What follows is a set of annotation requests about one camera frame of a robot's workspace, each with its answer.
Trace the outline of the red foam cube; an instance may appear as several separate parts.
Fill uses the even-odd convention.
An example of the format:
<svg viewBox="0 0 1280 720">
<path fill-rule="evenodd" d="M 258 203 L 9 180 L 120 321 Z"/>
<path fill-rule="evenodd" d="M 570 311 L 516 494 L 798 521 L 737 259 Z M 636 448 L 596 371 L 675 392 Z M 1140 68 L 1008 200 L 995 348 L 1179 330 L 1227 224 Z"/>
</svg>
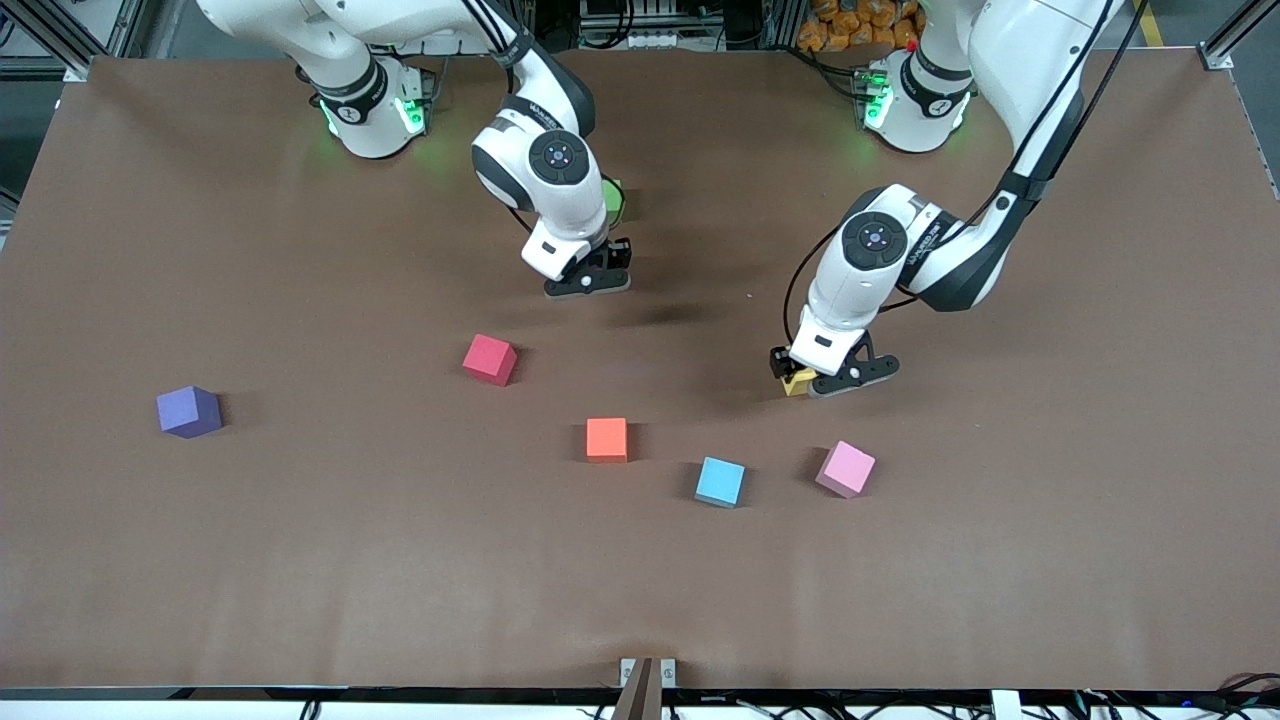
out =
<svg viewBox="0 0 1280 720">
<path fill-rule="evenodd" d="M 474 379 L 506 387 L 511 383 L 517 361 L 518 352 L 512 343 L 488 334 L 475 334 L 462 368 Z"/>
</svg>

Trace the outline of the purple foam cube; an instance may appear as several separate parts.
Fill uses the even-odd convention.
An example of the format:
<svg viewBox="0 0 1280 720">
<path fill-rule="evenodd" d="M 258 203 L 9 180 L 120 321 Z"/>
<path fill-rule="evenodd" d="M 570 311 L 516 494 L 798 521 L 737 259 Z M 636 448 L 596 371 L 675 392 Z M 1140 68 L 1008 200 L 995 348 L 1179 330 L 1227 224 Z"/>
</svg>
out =
<svg viewBox="0 0 1280 720">
<path fill-rule="evenodd" d="M 187 386 L 156 397 L 161 432 L 193 439 L 223 428 L 219 397 L 197 386 Z"/>
</svg>

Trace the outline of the aluminium frame profile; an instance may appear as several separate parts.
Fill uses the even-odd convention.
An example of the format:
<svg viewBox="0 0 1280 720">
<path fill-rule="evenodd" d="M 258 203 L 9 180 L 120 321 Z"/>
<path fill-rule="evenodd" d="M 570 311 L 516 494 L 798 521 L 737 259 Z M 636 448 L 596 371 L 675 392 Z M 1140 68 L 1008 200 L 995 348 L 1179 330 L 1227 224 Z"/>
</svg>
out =
<svg viewBox="0 0 1280 720">
<path fill-rule="evenodd" d="M 0 10 L 46 53 L 45 58 L 0 56 L 0 79 L 84 82 L 93 59 L 109 54 L 54 0 L 0 0 Z"/>
<path fill-rule="evenodd" d="M 1231 50 L 1272 10 L 1280 6 L 1280 0 L 1243 0 L 1242 5 L 1198 45 L 1198 55 L 1206 70 L 1226 70 L 1234 67 Z"/>
</svg>

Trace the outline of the silver metal bracket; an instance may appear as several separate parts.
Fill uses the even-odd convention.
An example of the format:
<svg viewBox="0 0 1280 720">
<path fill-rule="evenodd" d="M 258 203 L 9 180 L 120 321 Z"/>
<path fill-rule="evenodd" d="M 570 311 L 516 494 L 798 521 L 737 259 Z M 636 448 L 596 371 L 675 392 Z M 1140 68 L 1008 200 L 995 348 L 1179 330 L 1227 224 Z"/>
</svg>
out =
<svg viewBox="0 0 1280 720">
<path fill-rule="evenodd" d="M 636 667 L 637 659 L 621 659 L 618 665 L 618 680 L 616 685 L 618 688 L 623 687 L 630 679 L 632 670 Z M 663 689 L 673 689 L 677 684 L 677 662 L 675 659 L 660 659 L 654 662 L 655 669 L 653 675 L 660 679 L 660 687 Z"/>
</svg>

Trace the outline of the orange bags pile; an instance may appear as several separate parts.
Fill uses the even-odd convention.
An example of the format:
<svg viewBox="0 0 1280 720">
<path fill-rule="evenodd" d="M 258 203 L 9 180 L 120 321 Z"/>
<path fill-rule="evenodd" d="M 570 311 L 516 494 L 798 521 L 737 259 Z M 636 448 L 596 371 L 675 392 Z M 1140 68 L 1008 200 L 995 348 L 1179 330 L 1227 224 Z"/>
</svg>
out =
<svg viewBox="0 0 1280 720">
<path fill-rule="evenodd" d="M 918 0 L 808 0 L 795 46 L 840 53 L 863 45 L 913 50 L 928 15 Z"/>
</svg>

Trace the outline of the brown table cover sheet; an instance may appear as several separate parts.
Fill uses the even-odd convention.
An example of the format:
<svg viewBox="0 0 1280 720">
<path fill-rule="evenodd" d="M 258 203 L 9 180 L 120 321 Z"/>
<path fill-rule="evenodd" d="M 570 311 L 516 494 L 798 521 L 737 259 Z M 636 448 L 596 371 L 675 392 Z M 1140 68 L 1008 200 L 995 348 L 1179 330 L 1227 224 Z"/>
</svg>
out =
<svg viewBox="0 0 1280 720">
<path fill-rule="evenodd" d="M 99 61 L 0 252 L 0 685 L 1213 689 L 1280 673 L 1280 202 L 1233 79 L 1128 54 L 998 283 L 788 398 L 794 268 L 864 190 L 969 213 L 975 101 L 891 152 L 787 56 L 568 53 L 634 282 L 549 300 L 452 61 L 388 161 L 289 61 Z M 468 375 L 475 334 L 511 383 Z M 197 386 L 223 428 L 160 430 Z M 589 462 L 593 416 L 627 462 Z M 856 498 L 815 483 L 845 441 Z M 694 497 L 746 468 L 739 506 Z"/>
</svg>

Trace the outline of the pink foam cube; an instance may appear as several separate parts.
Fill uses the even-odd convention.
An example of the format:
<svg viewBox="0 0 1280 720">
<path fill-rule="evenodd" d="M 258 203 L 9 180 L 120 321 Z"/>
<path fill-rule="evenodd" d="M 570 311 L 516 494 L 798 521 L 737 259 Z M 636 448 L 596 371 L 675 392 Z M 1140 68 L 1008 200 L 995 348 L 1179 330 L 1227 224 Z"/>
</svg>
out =
<svg viewBox="0 0 1280 720">
<path fill-rule="evenodd" d="M 856 498 L 876 466 L 876 459 L 858 447 L 840 441 L 829 448 L 815 483 L 841 498 Z"/>
</svg>

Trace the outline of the white power strip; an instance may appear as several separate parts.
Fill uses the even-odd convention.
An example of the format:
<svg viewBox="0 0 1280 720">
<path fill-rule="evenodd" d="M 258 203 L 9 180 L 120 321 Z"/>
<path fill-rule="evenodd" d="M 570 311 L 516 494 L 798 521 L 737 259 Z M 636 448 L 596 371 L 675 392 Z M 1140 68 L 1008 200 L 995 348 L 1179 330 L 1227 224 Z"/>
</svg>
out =
<svg viewBox="0 0 1280 720">
<path fill-rule="evenodd" d="M 678 49 L 687 40 L 700 38 L 698 29 L 692 27 L 676 28 L 640 28 L 631 29 L 626 36 L 622 31 L 611 26 L 582 27 L 577 31 L 573 41 L 575 49 L 586 50 L 671 50 Z"/>
</svg>

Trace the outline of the orange foam cube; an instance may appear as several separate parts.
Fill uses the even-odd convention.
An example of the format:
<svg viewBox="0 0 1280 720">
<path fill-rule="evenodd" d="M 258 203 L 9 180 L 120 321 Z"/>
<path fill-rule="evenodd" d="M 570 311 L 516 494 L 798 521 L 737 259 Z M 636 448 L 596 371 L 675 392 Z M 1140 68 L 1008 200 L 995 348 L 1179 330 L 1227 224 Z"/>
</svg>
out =
<svg viewBox="0 0 1280 720">
<path fill-rule="evenodd" d="M 585 456 L 589 462 L 628 461 L 628 423 L 621 416 L 593 416 L 585 425 Z"/>
</svg>

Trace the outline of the light blue foam cube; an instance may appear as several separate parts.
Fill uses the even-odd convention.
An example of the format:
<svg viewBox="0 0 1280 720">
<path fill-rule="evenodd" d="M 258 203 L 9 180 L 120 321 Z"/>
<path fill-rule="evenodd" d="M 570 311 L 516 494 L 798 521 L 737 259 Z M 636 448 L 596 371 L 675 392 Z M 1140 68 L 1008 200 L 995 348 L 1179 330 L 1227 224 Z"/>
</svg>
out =
<svg viewBox="0 0 1280 720">
<path fill-rule="evenodd" d="M 701 462 L 695 500 L 722 509 L 739 506 L 746 468 L 718 457 L 705 457 Z"/>
</svg>

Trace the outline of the brown pole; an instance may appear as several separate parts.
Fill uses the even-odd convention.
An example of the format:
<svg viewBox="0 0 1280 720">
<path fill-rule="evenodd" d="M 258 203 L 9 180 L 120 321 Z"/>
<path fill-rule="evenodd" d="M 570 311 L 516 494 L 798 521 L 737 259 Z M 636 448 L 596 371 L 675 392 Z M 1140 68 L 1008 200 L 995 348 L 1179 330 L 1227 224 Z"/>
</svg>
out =
<svg viewBox="0 0 1280 720">
<path fill-rule="evenodd" d="M 662 720 L 664 669 L 662 659 L 628 659 L 620 676 L 622 691 L 609 720 Z"/>
</svg>

